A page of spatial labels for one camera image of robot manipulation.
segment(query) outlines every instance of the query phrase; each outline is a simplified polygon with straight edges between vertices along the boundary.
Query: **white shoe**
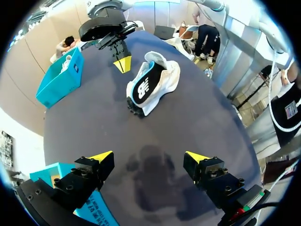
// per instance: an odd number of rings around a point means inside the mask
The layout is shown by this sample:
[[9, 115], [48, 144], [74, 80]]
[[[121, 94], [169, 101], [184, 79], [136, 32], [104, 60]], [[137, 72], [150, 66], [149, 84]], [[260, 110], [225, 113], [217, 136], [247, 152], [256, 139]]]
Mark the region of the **white shoe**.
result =
[[148, 52], [144, 58], [147, 62], [142, 63], [136, 78], [127, 85], [127, 97], [147, 116], [164, 94], [177, 88], [180, 67], [157, 52]]
[[67, 70], [67, 68], [70, 64], [71, 58], [72, 58], [71, 55], [66, 56], [66, 61], [62, 64], [61, 73]]
[[212, 56], [207, 57], [207, 63], [210, 64], [210, 65], [213, 64], [213, 57]]
[[202, 58], [203, 60], [206, 60], [206, 55], [204, 53], [202, 53], [199, 57]]

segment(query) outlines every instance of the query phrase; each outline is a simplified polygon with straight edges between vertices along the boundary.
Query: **blue table surface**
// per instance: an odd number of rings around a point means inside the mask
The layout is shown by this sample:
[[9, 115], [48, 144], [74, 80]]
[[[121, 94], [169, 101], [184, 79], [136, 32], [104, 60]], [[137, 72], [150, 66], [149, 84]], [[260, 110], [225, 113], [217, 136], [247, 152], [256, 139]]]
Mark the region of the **blue table surface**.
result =
[[[125, 74], [108, 48], [82, 52], [81, 87], [46, 112], [46, 164], [112, 150], [115, 169], [101, 193], [121, 226], [217, 225], [223, 212], [194, 186], [184, 153], [218, 156], [249, 189], [260, 173], [244, 126], [214, 83], [175, 48], [145, 31], [126, 43], [132, 68]], [[127, 108], [126, 86], [149, 51], [178, 62], [181, 75], [175, 92], [139, 119]]]

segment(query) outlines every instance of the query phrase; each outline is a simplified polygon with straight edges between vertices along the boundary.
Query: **black laptop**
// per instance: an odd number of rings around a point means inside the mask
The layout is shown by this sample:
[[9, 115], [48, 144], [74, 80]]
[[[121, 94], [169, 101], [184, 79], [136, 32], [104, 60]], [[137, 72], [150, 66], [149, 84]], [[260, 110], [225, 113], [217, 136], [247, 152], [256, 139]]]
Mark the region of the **black laptop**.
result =
[[165, 27], [157, 25], [155, 28], [154, 35], [162, 40], [168, 40], [173, 37], [175, 29], [173, 27]]

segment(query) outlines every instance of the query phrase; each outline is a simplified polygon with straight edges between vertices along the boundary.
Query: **new balance logo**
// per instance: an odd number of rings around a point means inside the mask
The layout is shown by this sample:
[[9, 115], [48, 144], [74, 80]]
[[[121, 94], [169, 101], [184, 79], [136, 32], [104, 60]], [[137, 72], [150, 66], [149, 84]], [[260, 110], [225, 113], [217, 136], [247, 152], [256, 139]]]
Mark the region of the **new balance logo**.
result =
[[140, 84], [140, 86], [138, 87], [138, 97], [139, 99], [141, 99], [142, 97], [144, 97], [145, 93], [149, 91], [149, 78], [146, 78], [144, 80], [144, 82], [142, 82]]

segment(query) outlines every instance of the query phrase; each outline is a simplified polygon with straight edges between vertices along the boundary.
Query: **screw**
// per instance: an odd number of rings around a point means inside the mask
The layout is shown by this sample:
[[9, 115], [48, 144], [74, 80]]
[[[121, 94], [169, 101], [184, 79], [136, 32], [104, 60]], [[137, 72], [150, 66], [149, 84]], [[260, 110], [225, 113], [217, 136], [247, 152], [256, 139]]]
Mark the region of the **screw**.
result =
[[245, 180], [241, 178], [238, 180], [238, 186], [242, 187], [243, 185], [245, 185]]
[[29, 200], [29, 201], [30, 201], [30, 200], [33, 200], [33, 196], [32, 196], [31, 194], [28, 195], [28, 196], [27, 196], [27, 200]]
[[217, 173], [216, 173], [216, 172], [212, 172], [212, 173], [210, 174], [210, 177], [211, 177], [211, 178], [216, 178], [216, 176], [217, 176]]
[[73, 186], [72, 186], [72, 185], [67, 186], [67, 187], [66, 187], [66, 190], [68, 190], [68, 191], [73, 190]]
[[225, 192], [230, 192], [231, 191], [231, 187], [230, 186], [226, 186], [225, 187]]

